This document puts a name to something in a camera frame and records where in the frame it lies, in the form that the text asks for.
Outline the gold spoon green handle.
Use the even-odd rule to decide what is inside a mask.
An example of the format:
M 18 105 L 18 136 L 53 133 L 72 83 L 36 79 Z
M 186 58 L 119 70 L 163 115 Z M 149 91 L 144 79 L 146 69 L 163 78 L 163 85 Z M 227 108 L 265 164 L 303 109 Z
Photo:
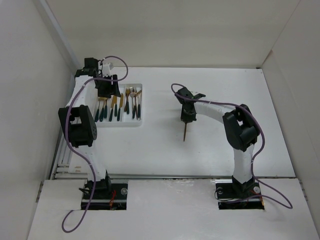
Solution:
M 99 97 L 99 98 L 98 98 L 98 107 L 97 107 L 97 110 L 96 110 L 96 113 L 95 113 L 95 116 L 94 116 L 94 121 L 95 121 L 95 122 L 98 122 L 98 120 L 99 120 L 101 101 L 102 101 L 102 98 Z
M 108 116 L 108 98 L 106 98 L 104 102 L 103 118 L 106 119 L 107 116 Z
M 108 99 L 107 98 L 101 98 L 101 100 L 103 100 L 103 105 L 102 105 L 102 108 L 101 108 L 101 113 L 100 113 L 100 116 L 99 116 L 99 121 L 102 122 L 105 118 L 105 112 L 106 112 L 106 108 L 107 108 L 107 101 Z

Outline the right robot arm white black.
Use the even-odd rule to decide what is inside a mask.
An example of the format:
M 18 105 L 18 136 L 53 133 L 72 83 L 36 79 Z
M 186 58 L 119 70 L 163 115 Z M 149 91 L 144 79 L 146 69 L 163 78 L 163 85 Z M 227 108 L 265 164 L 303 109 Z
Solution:
M 260 135 L 248 106 L 213 103 L 204 100 L 204 94 L 193 94 L 185 86 L 179 89 L 175 96 L 181 104 L 180 120 L 184 124 L 195 122 L 197 114 L 223 124 L 226 139 L 234 153 L 231 193 L 235 198 L 248 197 L 255 187 L 251 165 L 254 146 Z

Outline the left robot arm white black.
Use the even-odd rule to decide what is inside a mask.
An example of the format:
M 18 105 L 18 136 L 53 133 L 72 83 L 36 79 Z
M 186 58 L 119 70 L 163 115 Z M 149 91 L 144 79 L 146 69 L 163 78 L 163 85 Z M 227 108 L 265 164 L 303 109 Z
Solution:
M 120 79 L 111 73 L 111 66 L 102 60 L 87 57 L 84 66 L 75 73 L 75 86 L 71 99 L 58 110 L 63 135 L 67 146 L 89 168 L 87 183 L 82 192 L 96 193 L 100 198 L 111 195 L 112 184 L 103 163 L 96 157 L 95 141 L 98 137 L 97 121 L 106 119 L 108 113 L 101 110 L 95 116 L 95 107 L 99 98 L 107 101 L 120 97 L 118 82 Z

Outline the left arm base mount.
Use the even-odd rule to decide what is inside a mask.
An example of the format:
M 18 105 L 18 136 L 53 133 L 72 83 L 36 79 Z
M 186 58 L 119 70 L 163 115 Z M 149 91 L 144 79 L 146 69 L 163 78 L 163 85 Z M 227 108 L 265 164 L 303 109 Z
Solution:
M 95 185 L 88 210 L 122 211 L 127 209 L 128 182 L 113 181 L 107 175 Z

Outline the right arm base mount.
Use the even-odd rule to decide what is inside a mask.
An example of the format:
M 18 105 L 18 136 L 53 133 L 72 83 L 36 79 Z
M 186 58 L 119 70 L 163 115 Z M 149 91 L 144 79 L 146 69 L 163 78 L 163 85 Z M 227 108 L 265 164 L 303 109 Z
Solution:
M 253 178 L 239 183 L 234 177 L 215 181 L 214 197 L 219 210 L 264 210 L 261 188 Z

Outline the gold knife green handle short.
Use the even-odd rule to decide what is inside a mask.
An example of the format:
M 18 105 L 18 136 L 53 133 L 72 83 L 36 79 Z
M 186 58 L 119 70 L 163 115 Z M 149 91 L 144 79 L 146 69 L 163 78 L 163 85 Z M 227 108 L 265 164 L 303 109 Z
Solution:
M 116 95 L 113 96 L 113 109 L 114 109 L 114 116 L 118 116 L 118 97 Z

